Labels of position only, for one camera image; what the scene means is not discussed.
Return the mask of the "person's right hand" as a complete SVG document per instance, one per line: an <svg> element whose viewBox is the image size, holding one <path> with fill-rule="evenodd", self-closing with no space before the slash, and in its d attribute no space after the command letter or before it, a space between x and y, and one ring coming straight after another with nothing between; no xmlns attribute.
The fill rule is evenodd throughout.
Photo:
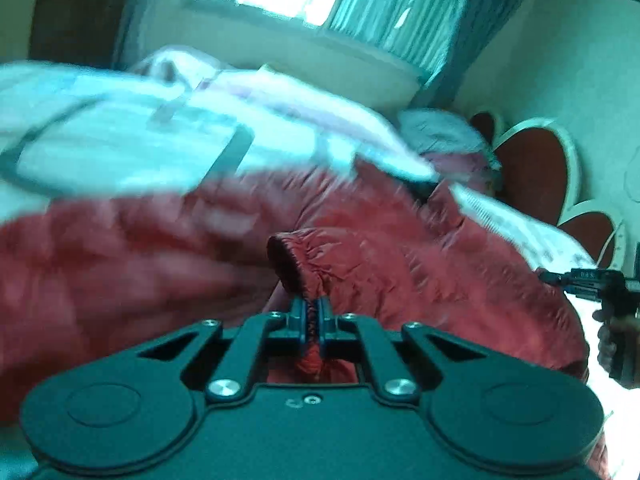
<svg viewBox="0 0 640 480"><path fill-rule="evenodd" d="M598 362L611 373L614 356L618 353L615 338L625 338L626 350L634 352L634 376L618 382L627 389L639 387L639 319L634 316L611 318L603 310L597 310L592 317L601 324L598 330Z"/></svg>

